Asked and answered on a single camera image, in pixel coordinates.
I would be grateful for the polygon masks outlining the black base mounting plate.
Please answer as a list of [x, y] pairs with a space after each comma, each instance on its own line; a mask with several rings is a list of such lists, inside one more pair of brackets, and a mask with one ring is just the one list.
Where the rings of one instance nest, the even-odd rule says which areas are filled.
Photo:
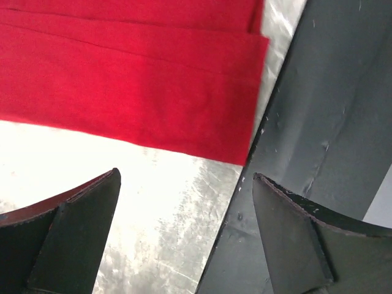
[[265, 112], [197, 293], [274, 293], [254, 174], [391, 229], [391, 2], [267, 1]]

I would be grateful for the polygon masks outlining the red t shirt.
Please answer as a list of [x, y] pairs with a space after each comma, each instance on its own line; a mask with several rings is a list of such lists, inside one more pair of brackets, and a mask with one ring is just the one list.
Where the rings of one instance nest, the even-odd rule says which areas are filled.
[[263, 1], [2, 1], [1, 119], [246, 162]]

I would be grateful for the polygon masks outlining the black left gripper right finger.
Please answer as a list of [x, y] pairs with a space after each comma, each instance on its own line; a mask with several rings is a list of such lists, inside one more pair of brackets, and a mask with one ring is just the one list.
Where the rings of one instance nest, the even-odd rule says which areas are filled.
[[391, 229], [256, 173], [252, 196], [274, 293], [391, 293]]

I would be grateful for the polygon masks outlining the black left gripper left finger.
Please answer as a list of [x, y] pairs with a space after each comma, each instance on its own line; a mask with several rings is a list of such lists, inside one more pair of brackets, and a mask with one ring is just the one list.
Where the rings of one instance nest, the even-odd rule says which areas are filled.
[[1, 214], [1, 293], [92, 293], [121, 187], [114, 168]]

